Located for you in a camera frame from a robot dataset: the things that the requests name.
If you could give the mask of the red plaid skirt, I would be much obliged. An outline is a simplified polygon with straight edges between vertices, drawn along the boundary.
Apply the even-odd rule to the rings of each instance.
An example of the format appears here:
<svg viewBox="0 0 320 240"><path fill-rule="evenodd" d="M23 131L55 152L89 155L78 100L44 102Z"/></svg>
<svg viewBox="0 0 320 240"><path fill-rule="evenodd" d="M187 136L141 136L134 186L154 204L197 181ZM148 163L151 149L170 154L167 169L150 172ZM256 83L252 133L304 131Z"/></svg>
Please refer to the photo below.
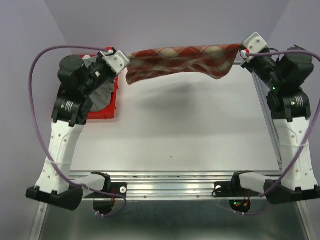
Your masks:
<svg viewBox="0 0 320 240"><path fill-rule="evenodd" d="M178 73L200 73L214 80L231 70L242 45L218 44L163 47L128 55L126 82L129 85Z"/></svg>

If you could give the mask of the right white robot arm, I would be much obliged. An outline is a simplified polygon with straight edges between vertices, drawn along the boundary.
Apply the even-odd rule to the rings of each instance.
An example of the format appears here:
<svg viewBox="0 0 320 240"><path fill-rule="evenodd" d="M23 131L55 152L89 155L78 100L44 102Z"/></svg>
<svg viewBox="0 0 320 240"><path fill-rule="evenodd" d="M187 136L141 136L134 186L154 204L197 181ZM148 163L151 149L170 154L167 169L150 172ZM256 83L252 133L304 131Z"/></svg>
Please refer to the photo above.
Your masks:
<svg viewBox="0 0 320 240"><path fill-rule="evenodd" d="M247 190L266 197L272 205L314 200L320 197L309 147L309 137L320 112L311 113L310 99L302 84L314 71L315 54L294 46L274 53L265 47L257 53L242 48L242 67L254 73L269 88L266 100L278 138L282 174L278 178L250 171L236 172L231 192Z"/></svg>

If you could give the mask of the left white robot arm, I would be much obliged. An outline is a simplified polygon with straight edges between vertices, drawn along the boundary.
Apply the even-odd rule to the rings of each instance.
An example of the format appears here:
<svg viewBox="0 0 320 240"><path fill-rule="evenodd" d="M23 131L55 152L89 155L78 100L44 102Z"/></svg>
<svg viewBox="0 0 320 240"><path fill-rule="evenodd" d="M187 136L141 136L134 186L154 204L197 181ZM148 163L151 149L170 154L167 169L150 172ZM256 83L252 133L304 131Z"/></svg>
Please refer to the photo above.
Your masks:
<svg viewBox="0 0 320 240"><path fill-rule="evenodd" d="M29 199L74 211L92 193L118 198L111 191L108 174L92 172L82 180L70 181L75 148L87 123L93 102L91 94L105 83L113 83L130 60L121 51L99 52L87 63L79 55L69 55L59 63L61 82L51 115L51 137L40 177L26 190Z"/></svg>

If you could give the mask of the grey skirt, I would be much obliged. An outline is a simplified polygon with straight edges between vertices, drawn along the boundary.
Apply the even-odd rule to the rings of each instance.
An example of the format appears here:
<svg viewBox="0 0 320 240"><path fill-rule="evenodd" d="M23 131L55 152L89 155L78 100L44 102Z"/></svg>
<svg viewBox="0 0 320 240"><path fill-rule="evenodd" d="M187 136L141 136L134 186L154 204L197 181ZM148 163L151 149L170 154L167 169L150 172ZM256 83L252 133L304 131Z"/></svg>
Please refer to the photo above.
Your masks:
<svg viewBox="0 0 320 240"><path fill-rule="evenodd" d="M98 72L103 84L89 96L92 101L90 112L99 112L107 107L110 104L109 93L113 90L111 84L114 83L114 80L109 80L108 72L103 69Z"/></svg>

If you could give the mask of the red plastic bin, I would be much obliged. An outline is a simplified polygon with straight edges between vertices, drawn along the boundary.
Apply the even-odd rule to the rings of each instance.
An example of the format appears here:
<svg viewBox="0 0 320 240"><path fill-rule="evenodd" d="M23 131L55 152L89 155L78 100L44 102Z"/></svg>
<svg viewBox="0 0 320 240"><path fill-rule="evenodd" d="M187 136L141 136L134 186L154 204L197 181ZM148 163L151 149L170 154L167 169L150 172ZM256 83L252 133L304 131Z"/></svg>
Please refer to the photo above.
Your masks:
<svg viewBox="0 0 320 240"><path fill-rule="evenodd" d="M116 99L117 91L119 89L119 78L117 77L114 80L114 83L111 84L113 90L109 93L110 103L101 111L90 112L88 115L89 120L109 120L115 117L116 112Z"/></svg>

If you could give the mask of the aluminium right side rail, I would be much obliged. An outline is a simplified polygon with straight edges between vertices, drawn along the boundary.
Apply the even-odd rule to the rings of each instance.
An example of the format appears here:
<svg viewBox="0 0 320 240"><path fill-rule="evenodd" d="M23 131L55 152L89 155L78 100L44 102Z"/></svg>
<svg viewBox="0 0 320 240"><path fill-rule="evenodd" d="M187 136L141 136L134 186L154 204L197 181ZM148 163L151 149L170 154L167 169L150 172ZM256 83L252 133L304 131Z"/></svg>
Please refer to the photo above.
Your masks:
<svg viewBox="0 0 320 240"><path fill-rule="evenodd" d="M283 166L282 166L282 158L281 158L281 152L280 152L280 146L279 146L279 138L278 138L278 134L277 134L274 122L272 120L270 108L267 103L267 96L270 90L255 73L252 73L251 75L252 75L253 82L254 82L257 95L260 101L262 112L265 118L266 126L271 139L271 143L272 143L275 157L278 163L278 167L279 167L279 170L282 171Z"/></svg>

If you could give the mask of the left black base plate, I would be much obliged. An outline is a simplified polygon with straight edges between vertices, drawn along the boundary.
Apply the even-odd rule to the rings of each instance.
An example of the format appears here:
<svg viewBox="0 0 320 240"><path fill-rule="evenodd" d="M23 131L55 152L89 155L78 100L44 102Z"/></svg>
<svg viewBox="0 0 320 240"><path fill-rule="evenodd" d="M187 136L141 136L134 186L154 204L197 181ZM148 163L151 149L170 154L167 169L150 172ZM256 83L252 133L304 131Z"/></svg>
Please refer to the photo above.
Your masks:
<svg viewBox="0 0 320 240"><path fill-rule="evenodd" d="M124 198L127 197L128 184L126 182L111 182L108 192L110 194L120 195Z"/></svg>

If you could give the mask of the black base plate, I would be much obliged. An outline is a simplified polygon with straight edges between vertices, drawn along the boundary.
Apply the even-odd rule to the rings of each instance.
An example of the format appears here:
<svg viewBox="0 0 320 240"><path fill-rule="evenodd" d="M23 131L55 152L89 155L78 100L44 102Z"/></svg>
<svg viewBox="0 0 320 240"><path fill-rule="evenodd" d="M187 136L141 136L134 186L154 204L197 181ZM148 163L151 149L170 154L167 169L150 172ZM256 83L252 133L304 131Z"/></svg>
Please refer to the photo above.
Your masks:
<svg viewBox="0 0 320 240"><path fill-rule="evenodd" d="M216 198L244 198L258 197L259 193L244 189L231 181L217 181L214 183L214 190L211 195Z"/></svg>
<svg viewBox="0 0 320 240"><path fill-rule="evenodd" d="M124 198L127 197L128 184L126 182L111 182L108 192L110 194L120 195Z"/></svg>

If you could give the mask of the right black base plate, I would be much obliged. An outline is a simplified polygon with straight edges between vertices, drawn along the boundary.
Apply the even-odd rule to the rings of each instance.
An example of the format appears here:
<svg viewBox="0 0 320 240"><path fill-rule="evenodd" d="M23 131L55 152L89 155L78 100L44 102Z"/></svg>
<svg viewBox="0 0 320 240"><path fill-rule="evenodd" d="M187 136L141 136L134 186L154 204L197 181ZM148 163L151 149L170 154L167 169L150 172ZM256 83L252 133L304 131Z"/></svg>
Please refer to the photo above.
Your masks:
<svg viewBox="0 0 320 240"><path fill-rule="evenodd" d="M217 181L214 183L214 190L211 195L216 198L244 198L258 197L259 193L244 189L231 181Z"/></svg>

